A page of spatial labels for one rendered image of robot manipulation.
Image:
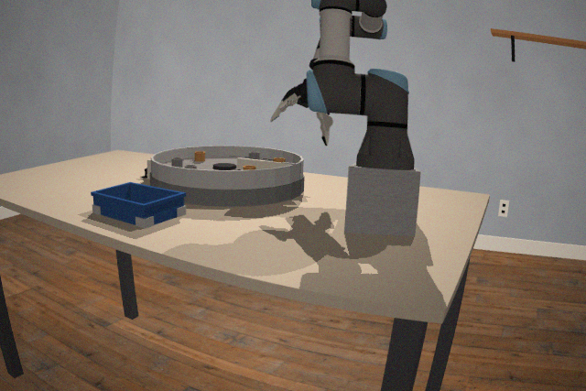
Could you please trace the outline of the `grey round turntable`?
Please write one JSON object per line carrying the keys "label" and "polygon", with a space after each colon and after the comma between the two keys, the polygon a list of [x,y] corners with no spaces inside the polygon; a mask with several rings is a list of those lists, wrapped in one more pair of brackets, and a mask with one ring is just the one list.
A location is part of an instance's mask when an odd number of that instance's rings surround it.
{"label": "grey round turntable", "polygon": [[[205,152],[205,161],[195,161],[197,151]],[[260,152],[260,160],[249,159],[249,151]],[[182,157],[182,168],[171,167],[173,157]],[[286,162],[274,162],[276,157]],[[303,164],[302,156],[274,148],[183,147],[154,154],[147,160],[145,176],[140,178],[151,177],[153,187],[186,192],[183,199],[187,204],[258,206],[300,196],[304,191]],[[197,165],[197,169],[185,165]],[[243,166],[256,169],[243,170]]]}

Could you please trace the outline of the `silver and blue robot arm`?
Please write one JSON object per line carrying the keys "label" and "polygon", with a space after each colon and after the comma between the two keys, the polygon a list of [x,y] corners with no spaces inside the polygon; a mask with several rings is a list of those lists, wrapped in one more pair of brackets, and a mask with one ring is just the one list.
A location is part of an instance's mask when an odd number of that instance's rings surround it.
{"label": "silver and blue robot arm", "polygon": [[[407,77],[380,69],[356,74],[350,61],[350,37],[386,38],[386,1],[311,0],[311,6],[320,10],[320,41],[313,71],[307,71],[308,103],[298,99],[297,104],[325,114],[367,115],[356,166],[414,169],[407,135]],[[352,11],[363,17],[352,16]]]}

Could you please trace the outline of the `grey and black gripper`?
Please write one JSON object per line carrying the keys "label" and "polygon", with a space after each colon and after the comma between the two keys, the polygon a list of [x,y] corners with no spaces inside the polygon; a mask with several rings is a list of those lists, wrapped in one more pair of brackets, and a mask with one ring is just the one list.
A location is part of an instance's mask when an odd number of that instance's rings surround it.
{"label": "grey and black gripper", "polygon": [[[315,60],[317,60],[317,59],[311,60],[310,64],[309,64],[309,67],[312,70],[313,70],[313,63]],[[274,114],[272,115],[272,118],[270,121],[271,122],[274,121],[276,118],[279,117],[280,113],[286,111],[289,106],[296,104],[298,102],[299,97],[300,97],[299,99],[301,100],[301,103],[308,103],[308,96],[307,96],[307,93],[305,93],[305,90],[307,91],[307,78],[304,79],[303,83],[301,83],[297,87],[292,88],[291,90],[289,90],[286,93],[286,95],[282,99],[281,103],[279,104],[279,106],[275,110]],[[292,100],[294,102],[291,102]],[[289,103],[289,102],[291,102],[291,103]],[[285,108],[285,106],[286,106],[286,108]],[[317,112],[316,115],[320,120],[320,130],[322,132],[322,140],[323,140],[325,146],[327,146],[328,142],[329,142],[329,136],[330,136],[330,129],[329,128],[333,124],[332,117],[330,116],[330,113],[325,114],[325,113]]]}

